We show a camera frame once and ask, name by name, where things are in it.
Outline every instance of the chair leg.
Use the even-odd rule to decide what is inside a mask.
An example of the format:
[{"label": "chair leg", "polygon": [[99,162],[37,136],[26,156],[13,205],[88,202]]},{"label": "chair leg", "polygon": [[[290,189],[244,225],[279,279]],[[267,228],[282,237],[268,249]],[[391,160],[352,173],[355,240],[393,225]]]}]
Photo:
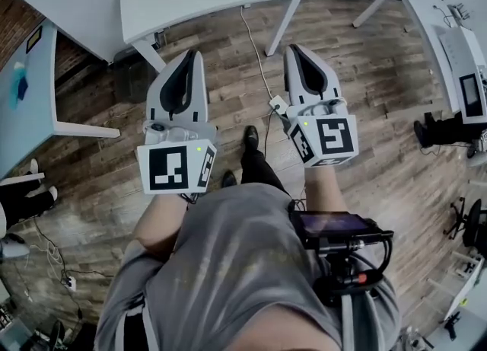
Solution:
[{"label": "chair leg", "polygon": [[450,236],[450,240],[455,239],[455,237],[458,235],[458,232],[460,231],[460,228],[462,227],[462,224],[465,222],[463,220],[463,211],[465,210],[465,198],[460,197],[460,201],[462,203],[462,207],[460,208],[460,211],[458,211],[458,208],[455,206],[454,203],[450,204],[450,207],[453,208],[455,211],[455,218],[457,220],[455,222],[455,225],[452,226],[450,228],[450,230],[448,230],[448,231],[444,230],[443,231],[443,235],[449,235],[449,234],[451,234],[451,232],[455,231],[453,236]]}]

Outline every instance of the gray t-shirt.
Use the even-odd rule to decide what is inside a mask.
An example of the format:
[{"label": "gray t-shirt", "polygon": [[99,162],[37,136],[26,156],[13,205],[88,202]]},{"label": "gray t-shirt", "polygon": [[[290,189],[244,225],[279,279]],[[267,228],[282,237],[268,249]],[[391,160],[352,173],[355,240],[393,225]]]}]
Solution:
[{"label": "gray t-shirt", "polygon": [[[320,270],[294,233],[290,200],[260,183],[204,196],[186,213],[166,263],[132,242],[103,307],[97,349],[116,348],[117,325],[141,295],[162,350],[225,349],[255,314],[271,305],[305,314],[341,346],[342,311],[323,306],[312,289]],[[370,253],[361,254],[373,260]],[[355,343],[361,351],[377,350],[377,326],[387,349],[399,333],[393,287],[384,281],[377,292],[372,308],[367,306],[371,298],[352,299]],[[369,318],[371,311],[378,321]]]}]

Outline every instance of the phone screen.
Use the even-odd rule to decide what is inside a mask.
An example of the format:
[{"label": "phone screen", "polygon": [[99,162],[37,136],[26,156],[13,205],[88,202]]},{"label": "phone screen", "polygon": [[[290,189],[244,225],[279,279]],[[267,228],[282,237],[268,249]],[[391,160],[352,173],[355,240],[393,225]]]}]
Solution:
[{"label": "phone screen", "polygon": [[304,228],[310,234],[323,231],[363,231],[370,226],[355,214],[348,213],[319,213],[300,214]]}]

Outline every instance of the light blue table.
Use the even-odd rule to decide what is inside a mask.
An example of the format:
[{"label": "light blue table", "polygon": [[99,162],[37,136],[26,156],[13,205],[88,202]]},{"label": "light blue table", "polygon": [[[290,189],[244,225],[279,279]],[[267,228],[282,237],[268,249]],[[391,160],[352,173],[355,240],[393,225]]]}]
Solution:
[{"label": "light blue table", "polygon": [[[56,26],[45,20],[0,71],[0,179],[51,136],[120,136],[118,129],[57,120],[54,95],[56,36]],[[23,100],[11,92],[16,63],[25,65],[28,87]]]}]

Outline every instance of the black pants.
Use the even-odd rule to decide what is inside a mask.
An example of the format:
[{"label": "black pants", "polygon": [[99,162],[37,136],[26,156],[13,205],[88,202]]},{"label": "black pants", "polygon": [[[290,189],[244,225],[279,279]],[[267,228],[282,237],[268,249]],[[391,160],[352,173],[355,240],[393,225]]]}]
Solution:
[{"label": "black pants", "polygon": [[240,163],[242,164],[242,184],[270,184],[287,194],[281,181],[271,166],[267,164],[264,154],[261,151],[246,149]]},{"label": "black pants", "polygon": [[54,205],[53,196],[49,191],[26,198],[28,193],[39,187],[38,180],[0,186],[0,203],[7,218],[7,229],[21,219],[39,215]]},{"label": "black pants", "polygon": [[449,120],[429,123],[426,132],[428,142],[443,145],[455,142],[471,143],[480,138],[484,129],[487,129],[487,123],[465,124],[462,122],[462,113],[457,113]]}]

